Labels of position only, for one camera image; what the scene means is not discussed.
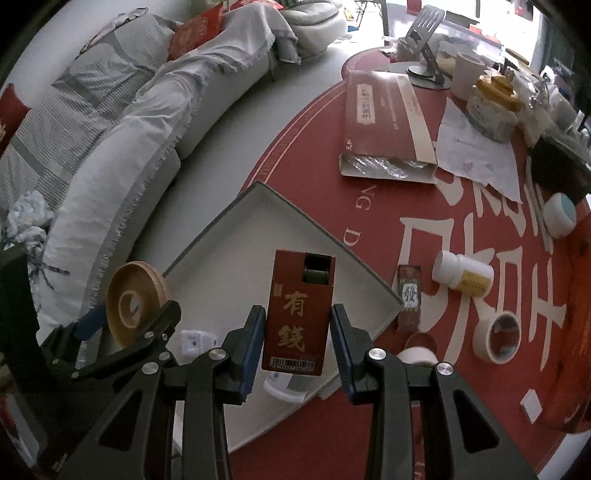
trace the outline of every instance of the plastic wrap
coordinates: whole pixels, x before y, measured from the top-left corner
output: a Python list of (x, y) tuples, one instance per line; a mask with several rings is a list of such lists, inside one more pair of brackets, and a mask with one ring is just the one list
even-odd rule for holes
[(399, 158), (370, 157), (368, 155), (343, 155), (343, 158), (364, 177), (375, 178), (376, 172), (386, 173), (394, 180), (405, 180), (413, 171), (423, 170), (430, 165), (415, 160)]

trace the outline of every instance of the brown box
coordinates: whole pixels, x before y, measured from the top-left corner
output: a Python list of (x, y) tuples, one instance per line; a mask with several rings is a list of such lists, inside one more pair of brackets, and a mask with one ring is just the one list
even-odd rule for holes
[(329, 255), (276, 251), (263, 370), (322, 374), (335, 263)]
[[(383, 166), (370, 166), (376, 158), (403, 170), (404, 175), (393, 176)], [(349, 72), (339, 168), (349, 177), (435, 183), (437, 157), (408, 75)]]
[(398, 266), (398, 295), (404, 305), (398, 314), (398, 330), (418, 332), (421, 322), (421, 267)]

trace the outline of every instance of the yellow label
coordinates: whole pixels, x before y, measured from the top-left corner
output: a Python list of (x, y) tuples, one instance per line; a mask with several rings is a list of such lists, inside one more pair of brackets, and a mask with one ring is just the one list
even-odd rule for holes
[(464, 270), (460, 283), (457, 284), (456, 289), (473, 297), (482, 297), (488, 290), (490, 284), (490, 278), (483, 277), (482, 275), (469, 270)]

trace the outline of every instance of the red cigarette box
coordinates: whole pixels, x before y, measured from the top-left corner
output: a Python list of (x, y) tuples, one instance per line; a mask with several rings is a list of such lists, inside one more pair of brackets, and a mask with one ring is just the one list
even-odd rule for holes
[(262, 368), (320, 375), (330, 323), (336, 258), (277, 250)]

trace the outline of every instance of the gray floor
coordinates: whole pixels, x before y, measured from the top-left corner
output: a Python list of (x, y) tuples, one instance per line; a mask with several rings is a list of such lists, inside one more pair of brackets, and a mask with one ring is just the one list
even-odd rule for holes
[(166, 269), (238, 194), (261, 155), (314, 98), (341, 80), (351, 55), (378, 46), (381, 36), (331, 45), (301, 66), (283, 65), (235, 103), (183, 161), (142, 232), (132, 257)]

